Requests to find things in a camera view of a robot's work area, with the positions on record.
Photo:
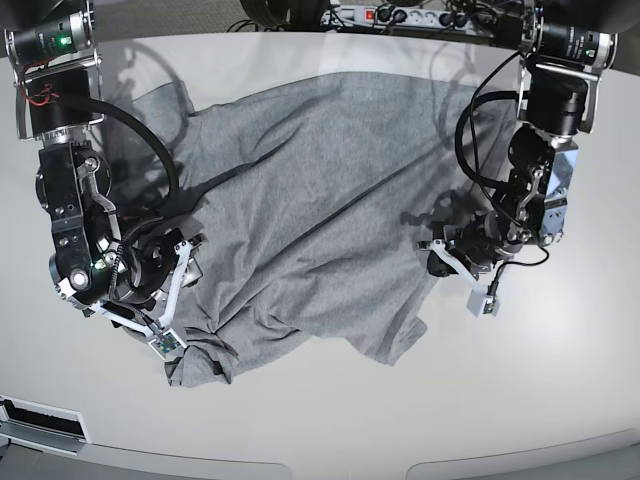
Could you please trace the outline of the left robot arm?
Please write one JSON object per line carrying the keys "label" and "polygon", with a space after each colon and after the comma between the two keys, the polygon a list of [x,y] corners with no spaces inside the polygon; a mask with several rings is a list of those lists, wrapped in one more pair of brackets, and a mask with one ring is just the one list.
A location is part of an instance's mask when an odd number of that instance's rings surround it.
{"label": "left robot arm", "polygon": [[[444,226],[430,246],[435,277],[488,271],[502,275],[526,245],[540,249],[563,233],[574,138],[593,129],[601,77],[614,62],[619,36],[633,15],[631,1],[455,1],[441,17],[445,29],[466,25],[520,61],[516,91],[479,87],[456,124],[461,170],[481,189],[491,211],[463,226]],[[482,172],[475,115],[489,103],[513,101],[520,123],[507,153],[505,180]],[[471,140],[469,147],[464,141]]]}

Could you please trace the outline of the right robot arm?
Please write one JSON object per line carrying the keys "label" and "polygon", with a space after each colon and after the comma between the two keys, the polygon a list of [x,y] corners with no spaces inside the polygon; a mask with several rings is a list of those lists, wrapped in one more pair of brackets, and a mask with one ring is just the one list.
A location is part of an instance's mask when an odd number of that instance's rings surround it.
{"label": "right robot arm", "polygon": [[[106,102],[89,1],[5,1],[1,34],[13,71],[17,134],[41,142],[37,198],[51,222],[51,275],[64,301],[87,314],[168,318],[198,238],[169,226],[178,170],[164,143],[140,120]],[[110,119],[155,154],[167,180],[161,199],[118,207],[112,170],[86,133]]]}

